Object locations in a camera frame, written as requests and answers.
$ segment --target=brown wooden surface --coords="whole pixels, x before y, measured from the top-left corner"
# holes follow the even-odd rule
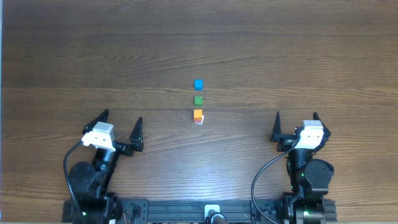
[[[105,108],[122,141],[144,117],[144,152],[110,186],[122,197],[249,199],[278,155],[276,111],[285,133],[317,111],[339,220],[398,220],[397,1],[5,0],[3,31],[3,221],[60,221],[63,157]],[[289,189],[279,161],[256,195]]]

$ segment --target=small cube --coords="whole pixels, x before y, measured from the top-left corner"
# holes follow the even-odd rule
[[[203,110],[193,110],[193,120],[194,121],[197,121],[197,120],[201,121],[202,116],[203,116]]]
[[[203,80],[195,80],[195,90],[203,90]]]
[[[195,96],[195,106],[203,106],[203,97]]]

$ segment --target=wood grain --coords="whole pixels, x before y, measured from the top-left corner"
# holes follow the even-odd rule
[[[63,157],[105,108],[120,141],[144,117],[122,197],[248,200],[276,111],[286,133],[317,111],[339,221],[398,220],[397,1],[12,0],[3,30],[1,221],[60,221]],[[279,161],[256,195],[288,189]]]

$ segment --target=wooden table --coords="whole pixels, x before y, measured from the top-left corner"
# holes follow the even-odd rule
[[[3,30],[2,221],[60,221],[63,157],[105,108],[120,141],[144,117],[121,197],[248,200],[276,111],[287,134],[317,111],[339,220],[398,220],[397,1],[8,0]],[[279,161],[257,198],[289,184]]]

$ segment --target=green cube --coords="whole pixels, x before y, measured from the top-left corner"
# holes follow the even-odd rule
[[[195,96],[195,106],[203,106],[203,97]]]

